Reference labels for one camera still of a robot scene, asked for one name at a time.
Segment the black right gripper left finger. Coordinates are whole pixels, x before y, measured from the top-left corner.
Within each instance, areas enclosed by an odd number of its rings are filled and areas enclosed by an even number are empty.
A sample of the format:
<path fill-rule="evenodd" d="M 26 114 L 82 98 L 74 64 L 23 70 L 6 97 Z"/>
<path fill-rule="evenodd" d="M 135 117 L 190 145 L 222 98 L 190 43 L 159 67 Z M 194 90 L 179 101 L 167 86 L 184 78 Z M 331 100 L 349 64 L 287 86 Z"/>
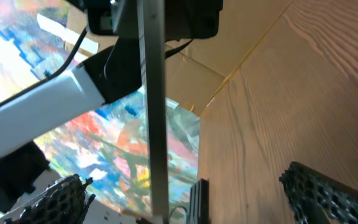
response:
<path fill-rule="evenodd" d="M 0 218 L 0 224 L 82 224 L 95 199 L 78 174 L 61 178 L 40 195 Z"/>

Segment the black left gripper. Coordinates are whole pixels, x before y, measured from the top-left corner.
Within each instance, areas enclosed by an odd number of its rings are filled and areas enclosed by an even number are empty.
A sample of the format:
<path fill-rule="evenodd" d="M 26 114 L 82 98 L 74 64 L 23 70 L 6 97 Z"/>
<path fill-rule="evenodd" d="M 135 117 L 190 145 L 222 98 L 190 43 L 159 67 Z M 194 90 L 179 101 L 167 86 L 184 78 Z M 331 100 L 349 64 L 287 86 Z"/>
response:
<path fill-rule="evenodd" d="M 223 0 L 165 0 L 165 38 L 208 39 L 219 29 Z M 96 35 L 137 37 L 135 0 L 84 0 L 88 29 Z"/>

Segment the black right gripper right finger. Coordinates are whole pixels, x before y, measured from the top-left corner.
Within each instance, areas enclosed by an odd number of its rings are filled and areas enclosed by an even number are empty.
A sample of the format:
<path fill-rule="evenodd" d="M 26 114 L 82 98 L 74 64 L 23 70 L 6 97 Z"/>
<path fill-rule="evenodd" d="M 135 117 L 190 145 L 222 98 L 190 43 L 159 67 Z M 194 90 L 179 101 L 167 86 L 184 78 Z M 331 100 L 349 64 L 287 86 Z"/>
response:
<path fill-rule="evenodd" d="M 358 190 L 299 162 L 280 176 L 296 223 L 358 224 Z"/>

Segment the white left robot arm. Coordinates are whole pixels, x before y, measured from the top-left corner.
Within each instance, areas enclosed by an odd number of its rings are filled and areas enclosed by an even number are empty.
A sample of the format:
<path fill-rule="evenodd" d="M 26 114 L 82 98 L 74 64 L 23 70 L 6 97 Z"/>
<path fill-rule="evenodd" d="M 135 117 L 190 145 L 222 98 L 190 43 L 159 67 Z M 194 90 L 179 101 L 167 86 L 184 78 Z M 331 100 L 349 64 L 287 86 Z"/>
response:
<path fill-rule="evenodd" d="M 83 11 L 86 31 L 116 36 L 117 42 L 73 70 L 51 76 L 0 103 L 0 212 L 35 190 L 48 162 L 34 139 L 140 87 L 147 100 L 152 208 L 168 209 L 165 118 L 165 51 L 171 40 L 208 39 L 219 29 L 223 0 L 73 1 Z"/>

